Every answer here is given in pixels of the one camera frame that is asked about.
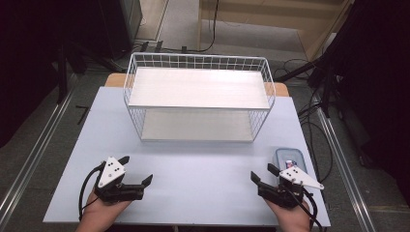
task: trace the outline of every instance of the human hand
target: human hand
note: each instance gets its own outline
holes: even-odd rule
[[[98,196],[91,191],[87,204],[96,200]],[[107,230],[115,219],[131,204],[131,201],[122,201],[113,205],[107,205],[100,199],[87,206],[84,210],[82,220],[76,232],[103,232]]]
[[[285,232],[307,232],[310,230],[309,222],[310,218],[305,211],[296,206],[293,209],[282,208],[281,206],[266,200],[269,208],[275,213],[278,218],[280,228]],[[304,206],[308,209],[308,203],[303,202]]]

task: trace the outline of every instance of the wire shelf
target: wire shelf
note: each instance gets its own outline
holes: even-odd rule
[[[138,85],[138,69],[140,68],[202,70],[204,72],[218,70],[260,73],[262,79],[261,82],[264,83],[262,88],[264,88],[264,93],[266,93],[265,101],[267,103],[267,108],[135,107],[130,105],[130,102],[132,99],[132,90],[135,85]],[[256,138],[262,128],[263,123],[275,103],[275,97],[276,90],[269,64],[268,61],[262,57],[134,53],[130,60],[130,66],[124,85],[125,104],[141,140],[217,140],[251,142]],[[154,114],[160,114],[162,116],[155,120],[151,119]],[[192,122],[192,124],[185,127],[184,124],[188,124],[189,122]],[[150,128],[155,128],[156,131],[152,134],[159,134],[159,131],[168,132],[160,137],[147,135],[148,132],[146,132],[146,130],[148,130],[148,126]],[[201,133],[203,133],[201,130],[209,130],[210,127],[218,127],[218,129],[217,131],[201,135]],[[243,130],[236,130],[238,127],[242,127]],[[186,130],[190,131],[190,135],[185,134]]]

